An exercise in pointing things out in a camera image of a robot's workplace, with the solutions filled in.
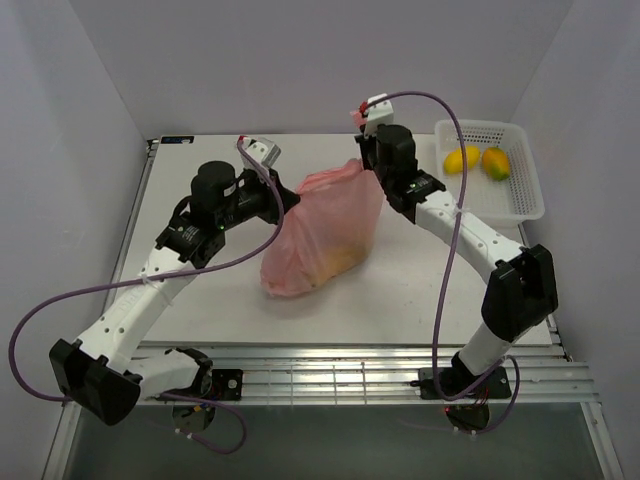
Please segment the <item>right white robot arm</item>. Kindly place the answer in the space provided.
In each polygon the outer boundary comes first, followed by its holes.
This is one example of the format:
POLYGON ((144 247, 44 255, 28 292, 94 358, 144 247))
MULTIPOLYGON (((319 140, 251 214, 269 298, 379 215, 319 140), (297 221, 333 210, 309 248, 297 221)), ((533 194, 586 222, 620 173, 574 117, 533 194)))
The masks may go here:
POLYGON ((474 397, 512 345, 557 309, 552 254, 542 245, 526 247, 504 238, 463 211, 442 182, 419 168, 408 128, 381 125, 355 141, 391 208, 447 244, 447 259, 461 256, 486 285, 480 326, 450 366, 432 376, 440 398, 474 397))

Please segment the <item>pink plastic bag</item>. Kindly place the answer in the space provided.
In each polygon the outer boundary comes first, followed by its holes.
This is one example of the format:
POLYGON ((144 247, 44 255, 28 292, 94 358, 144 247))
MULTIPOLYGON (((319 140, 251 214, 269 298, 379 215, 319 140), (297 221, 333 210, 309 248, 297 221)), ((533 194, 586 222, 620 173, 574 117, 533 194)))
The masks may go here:
POLYGON ((315 260, 330 247, 366 245, 370 253, 384 194, 360 159, 308 175, 297 187, 301 199, 284 218, 266 249, 260 283, 277 297, 296 297, 324 286, 312 279, 315 260))

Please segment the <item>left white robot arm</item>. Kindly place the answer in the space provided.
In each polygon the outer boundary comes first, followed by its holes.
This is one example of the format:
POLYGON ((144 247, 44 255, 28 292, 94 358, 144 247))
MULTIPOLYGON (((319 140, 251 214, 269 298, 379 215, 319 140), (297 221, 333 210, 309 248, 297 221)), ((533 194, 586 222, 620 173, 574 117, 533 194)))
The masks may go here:
POLYGON ((60 390, 104 424, 115 425, 139 400, 176 392, 205 397, 212 362, 192 348, 135 360, 140 342, 175 297, 204 272, 225 245, 226 231, 253 218, 277 224, 300 197, 273 170, 267 178, 210 161, 198 168, 191 192, 176 205, 133 285, 74 342, 59 340, 49 358, 60 390))

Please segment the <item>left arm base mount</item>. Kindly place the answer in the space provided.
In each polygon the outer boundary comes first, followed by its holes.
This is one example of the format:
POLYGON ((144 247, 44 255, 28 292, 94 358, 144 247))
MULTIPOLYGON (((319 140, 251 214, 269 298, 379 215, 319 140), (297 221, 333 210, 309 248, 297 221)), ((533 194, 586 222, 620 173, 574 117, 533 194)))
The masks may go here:
MULTIPOLYGON (((243 370, 216 367, 206 354, 192 348, 167 350, 165 355, 171 361, 171 379, 160 389, 161 394, 215 402, 242 398, 243 370)), ((172 410, 174 425, 187 433, 205 431, 215 415, 216 408, 206 403, 174 406, 172 410)))

